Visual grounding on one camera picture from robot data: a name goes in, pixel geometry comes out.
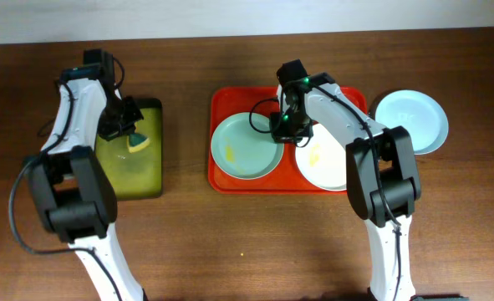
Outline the yellow green sponge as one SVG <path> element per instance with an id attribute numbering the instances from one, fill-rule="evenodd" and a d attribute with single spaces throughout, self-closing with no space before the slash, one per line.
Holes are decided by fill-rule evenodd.
<path id="1" fill-rule="evenodd" d="M 144 150 L 150 144 L 150 138 L 141 133 L 132 133 L 127 137 L 127 149 L 129 153 Z"/>

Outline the white cream plate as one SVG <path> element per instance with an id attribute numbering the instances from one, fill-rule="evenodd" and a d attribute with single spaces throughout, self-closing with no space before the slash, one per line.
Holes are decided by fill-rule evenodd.
<path id="1" fill-rule="evenodd" d="M 347 188 L 344 148 L 322 125 L 313 126 L 313 137 L 295 149 L 295 161 L 302 176 L 325 191 Z"/>

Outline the mint green plate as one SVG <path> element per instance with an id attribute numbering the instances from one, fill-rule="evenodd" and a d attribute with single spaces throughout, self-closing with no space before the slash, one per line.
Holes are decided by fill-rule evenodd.
<path id="1" fill-rule="evenodd" d="M 242 112 L 224 119 L 211 137 L 211 157 L 227 175 L 255 180 L 271 173 L 280 163 L 284 145 L 269 133 L 269 118 Z"/>

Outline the light blue plate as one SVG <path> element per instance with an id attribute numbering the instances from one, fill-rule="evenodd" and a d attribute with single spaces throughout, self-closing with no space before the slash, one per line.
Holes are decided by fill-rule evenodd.
<path id="1" fill-rule="evenodd" d="M 388 93 L 370 110 L 370 115 L 389 128 L 404 127 L 410 134 L 416 155 L 438 150 L 449 133 L 443 108 L 432 97 L 416 90 Z"/>

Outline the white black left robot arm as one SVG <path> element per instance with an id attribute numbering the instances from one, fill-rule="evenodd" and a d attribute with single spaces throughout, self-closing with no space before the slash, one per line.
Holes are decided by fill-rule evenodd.
<path id="1" fill-rule="evenodd" d="M 52 132 L 20 173 L 27 179 L 43 227 L 67 243 L 103 300 L 145 300 L 118 241 L 117 198 L 97 156 L 98 137 L 135 132 L 137 104 L 121 98 L 115 74 L 102 64 L 66 69 Z"/>

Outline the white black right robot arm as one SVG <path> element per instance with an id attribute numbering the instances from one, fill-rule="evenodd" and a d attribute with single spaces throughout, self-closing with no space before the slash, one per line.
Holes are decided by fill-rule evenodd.
<path id="1" fill-rule="evenodd" d="M 367 229 L 372 262 L 369 294 L 375 300 L 411 300 L 409 232 L 420 178 L 411 138 L 401 126 L 388 128 L 370 119 L 326 73 L 277 74 L 277 142 L 312 137 L 322 125 L 344 148 L 346 191 Z"/>

